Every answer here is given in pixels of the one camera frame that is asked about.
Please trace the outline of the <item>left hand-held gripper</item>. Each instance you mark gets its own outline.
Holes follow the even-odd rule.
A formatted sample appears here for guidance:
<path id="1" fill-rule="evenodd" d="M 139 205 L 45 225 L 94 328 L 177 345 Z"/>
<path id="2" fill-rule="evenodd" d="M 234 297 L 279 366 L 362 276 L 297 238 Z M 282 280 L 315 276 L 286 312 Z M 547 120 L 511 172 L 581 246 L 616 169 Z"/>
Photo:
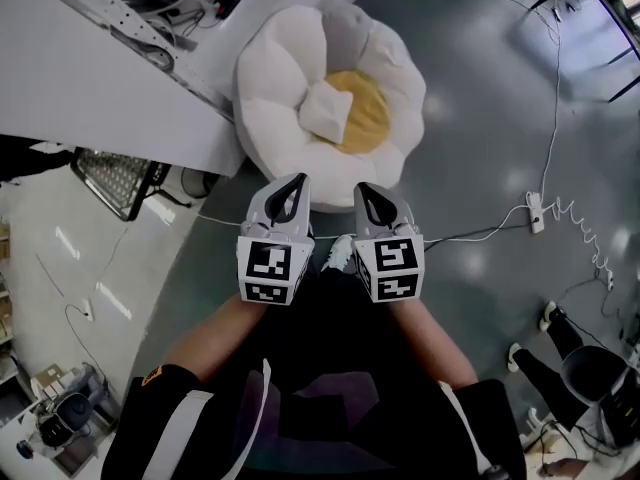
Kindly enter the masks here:
<path id="1" fill-rule="evenodd" d="M 311 181 L 304 173 L 274 179 L 254 194 L 247 220 L 260 223 L 246 225 L 236 246 L 243 301 L 281 306 L 293 302 L 315 247 L 308 236 L 310 205 Z M 289 234 L 264 224 L 286 224 Z"/>

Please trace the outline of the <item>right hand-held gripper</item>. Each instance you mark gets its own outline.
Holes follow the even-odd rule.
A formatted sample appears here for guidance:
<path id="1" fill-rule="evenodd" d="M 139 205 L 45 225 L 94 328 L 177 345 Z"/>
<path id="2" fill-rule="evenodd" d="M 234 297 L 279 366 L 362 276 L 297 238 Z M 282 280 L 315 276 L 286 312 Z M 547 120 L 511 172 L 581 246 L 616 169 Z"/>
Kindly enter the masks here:
<path id="1" fill-rule="evenodd" d="M 417 299 L 424 280 L 424 241 L 408 203 L 370 182 L 354 188 L 356 271 L 374 303 Z M 394 228 L 382 231 L 377 228 Z"/>

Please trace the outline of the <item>small white pillow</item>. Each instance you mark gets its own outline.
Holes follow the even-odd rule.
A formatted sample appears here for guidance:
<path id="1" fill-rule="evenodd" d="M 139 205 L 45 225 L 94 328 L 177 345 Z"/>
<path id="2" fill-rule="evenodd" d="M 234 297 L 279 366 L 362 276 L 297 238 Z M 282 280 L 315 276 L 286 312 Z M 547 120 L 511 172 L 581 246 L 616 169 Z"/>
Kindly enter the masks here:
<path id="1" fill-rule="evenodd" d="M 352 103 L 350 91 L 339 91 L 321 80 L 307 91 L 299 109 L 299 124 L 318 137 L 341 145 Z"/>

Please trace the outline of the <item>person's left forearm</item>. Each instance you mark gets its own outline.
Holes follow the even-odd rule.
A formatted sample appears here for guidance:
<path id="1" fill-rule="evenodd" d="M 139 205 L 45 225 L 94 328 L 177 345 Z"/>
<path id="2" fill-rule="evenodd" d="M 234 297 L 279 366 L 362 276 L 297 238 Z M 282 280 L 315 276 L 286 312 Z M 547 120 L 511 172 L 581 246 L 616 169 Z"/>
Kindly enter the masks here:
<path id="1" fill-rule="evenodd" d="M 260 322 L 269 305 L 235 294 L 171 349 L 166 363 L 209 382 Z"/>

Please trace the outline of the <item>person's right forearm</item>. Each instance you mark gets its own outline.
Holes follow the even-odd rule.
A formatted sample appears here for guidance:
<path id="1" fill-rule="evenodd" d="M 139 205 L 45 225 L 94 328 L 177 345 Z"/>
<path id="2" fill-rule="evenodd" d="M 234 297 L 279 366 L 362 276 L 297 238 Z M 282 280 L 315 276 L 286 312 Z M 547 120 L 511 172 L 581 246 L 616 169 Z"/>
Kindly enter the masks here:
<path id="1" fill-rule="evenodd" d="M 454 389 L 479 381 L 467 356 L 421 300 L 393 301 L 389 308 L 417 361 L 433 380 Z"/>

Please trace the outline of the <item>white flower-shaped floor cushion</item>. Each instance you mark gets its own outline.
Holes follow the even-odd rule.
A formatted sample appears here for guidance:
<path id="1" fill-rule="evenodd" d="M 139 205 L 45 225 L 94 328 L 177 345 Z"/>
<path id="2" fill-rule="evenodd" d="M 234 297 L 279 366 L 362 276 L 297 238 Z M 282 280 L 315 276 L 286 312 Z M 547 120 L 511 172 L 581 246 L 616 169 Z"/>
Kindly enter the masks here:
<path id="1" fill-rule="evenodd" d="M 321 80 L 353 94 L 341 145 L 298 121 Z M 351 211 L 359 182 L 395 187 L 424 134 L 426 84 L 404 41 L 352 4 L 273 14 L 241 52 L 233 90 L 246 154 L 270 180 L 307 174 L 320 212 Z"/>

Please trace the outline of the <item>person's black trousers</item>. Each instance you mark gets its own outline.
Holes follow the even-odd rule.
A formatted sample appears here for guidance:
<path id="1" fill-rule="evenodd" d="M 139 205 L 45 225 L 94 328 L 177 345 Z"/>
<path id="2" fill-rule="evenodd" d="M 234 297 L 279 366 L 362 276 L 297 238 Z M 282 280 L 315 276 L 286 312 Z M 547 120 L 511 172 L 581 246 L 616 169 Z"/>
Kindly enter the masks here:
<path id="1" fill-rule="evenodd" d="M 360 278 L 337 267 L 321 270 L 311 264 L 301 289 L 305 303 L 333 312 L 356 310 L 371 303 Z"/>

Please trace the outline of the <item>black mesh waste bin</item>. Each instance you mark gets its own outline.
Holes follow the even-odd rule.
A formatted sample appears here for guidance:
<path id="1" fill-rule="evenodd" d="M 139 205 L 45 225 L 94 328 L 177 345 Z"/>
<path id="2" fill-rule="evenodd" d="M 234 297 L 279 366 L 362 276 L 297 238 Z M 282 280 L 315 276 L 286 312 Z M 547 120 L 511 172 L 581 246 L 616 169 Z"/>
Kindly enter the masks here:
<path id="1" fill-rule="evenodd" d="M 204 199 L 210 194 L 219 178 L 219 174 L 183 168 L 180 174 L 180 185 L 188 197 Z"/>

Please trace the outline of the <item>black mesh trolley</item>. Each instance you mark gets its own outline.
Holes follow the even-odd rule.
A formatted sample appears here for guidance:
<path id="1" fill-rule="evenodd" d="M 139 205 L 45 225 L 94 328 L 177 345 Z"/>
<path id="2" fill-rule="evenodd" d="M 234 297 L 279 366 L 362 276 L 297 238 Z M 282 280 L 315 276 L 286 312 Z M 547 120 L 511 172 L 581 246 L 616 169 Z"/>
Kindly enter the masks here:
<path id="1" fill-rule="evenodd" d="M 137 218 L 144 200 L 160 189 L 171 166 L 137 157 L 76 148 L 73 173 L 121 221 Z"/>

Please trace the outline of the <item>person's black shirt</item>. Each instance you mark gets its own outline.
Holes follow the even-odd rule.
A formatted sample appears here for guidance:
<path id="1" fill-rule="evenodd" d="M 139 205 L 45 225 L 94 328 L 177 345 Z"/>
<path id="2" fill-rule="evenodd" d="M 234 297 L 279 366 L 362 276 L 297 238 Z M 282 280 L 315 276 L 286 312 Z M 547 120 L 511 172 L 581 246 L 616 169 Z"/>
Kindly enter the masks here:
<path id="1" fill-rule="evenodd" d="M 450 400 L 382 305 L 271 308 L 207 381 L 165 364 L 136 379 L 101 480 L 142 480 L 191 391 L 207 401 L 169 480 L 480 480 L 484 456 L 511 480 L 526 465 L 503 385 Z"/>

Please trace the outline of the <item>cardboard boxes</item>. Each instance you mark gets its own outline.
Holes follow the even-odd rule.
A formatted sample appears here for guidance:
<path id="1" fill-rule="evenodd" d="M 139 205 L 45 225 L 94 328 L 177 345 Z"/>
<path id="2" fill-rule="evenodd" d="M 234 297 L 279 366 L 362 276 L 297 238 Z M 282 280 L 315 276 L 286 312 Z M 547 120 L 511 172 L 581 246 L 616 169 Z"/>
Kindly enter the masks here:
<path id="1" fill-rule="evenodd" d="M 55 400 L 80 373 L 78 368 L 63 371 L 57 364 L 52 364 L 30 379 L 30 388 L 38 401 Z"/>

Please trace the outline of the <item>black round device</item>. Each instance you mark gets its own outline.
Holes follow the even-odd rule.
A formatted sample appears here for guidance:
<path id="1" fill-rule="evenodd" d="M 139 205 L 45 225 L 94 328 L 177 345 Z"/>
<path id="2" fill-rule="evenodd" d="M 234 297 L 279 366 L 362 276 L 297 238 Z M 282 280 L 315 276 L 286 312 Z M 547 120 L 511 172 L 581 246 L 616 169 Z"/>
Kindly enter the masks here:
<path id="1" fill-rule="evenodd" d="M 56 402 L 37 425 L 42 442 L 52 448 L 66 445 L 87 424 L 92 411 L 89 399 L 78 392 Z"/>

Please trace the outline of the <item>perforated white metal rail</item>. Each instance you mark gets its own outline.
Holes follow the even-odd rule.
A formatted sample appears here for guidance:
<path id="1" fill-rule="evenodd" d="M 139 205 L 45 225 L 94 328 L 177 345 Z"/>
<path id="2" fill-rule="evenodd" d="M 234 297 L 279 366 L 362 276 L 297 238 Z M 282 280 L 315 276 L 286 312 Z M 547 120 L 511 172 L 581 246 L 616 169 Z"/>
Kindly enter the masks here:
<path id="1" fill-rule="evenodd" d="M 116 34 L 116 37 L 134 49 L 138 42 L 158 47 L 154 55 L 139 54 L 156 67 L 175 78 L 193 74 L 188 67 L 186 52 L 176 46 L 178 35 L 163 18 L 149 17 L 132 9 L 123 0 L 60 0 L 96 25 Z"/>

